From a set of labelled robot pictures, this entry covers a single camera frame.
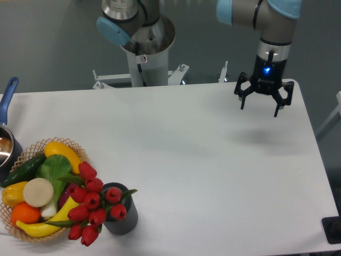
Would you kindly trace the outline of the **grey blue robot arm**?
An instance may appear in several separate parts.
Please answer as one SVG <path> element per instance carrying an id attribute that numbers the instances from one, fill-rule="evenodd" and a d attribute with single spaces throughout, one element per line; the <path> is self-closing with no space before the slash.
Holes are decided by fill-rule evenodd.
<path id="1" fill-rule="evenodd" d="M 301 1 L 217 2 L 219 22 L 261 33 L 253 73 L 241 73 L 234 89 L 241 101 L 258 93 L 271 96 L 278 110 L 291 104 L 294 83 L 284 82 L 282 76 L 301 6 Z M 175 27 L 160 13 L 159 1 L 103 1 L 96 26 L 126 52 L 134 87 L 169 84 L 168 51 Z"/>

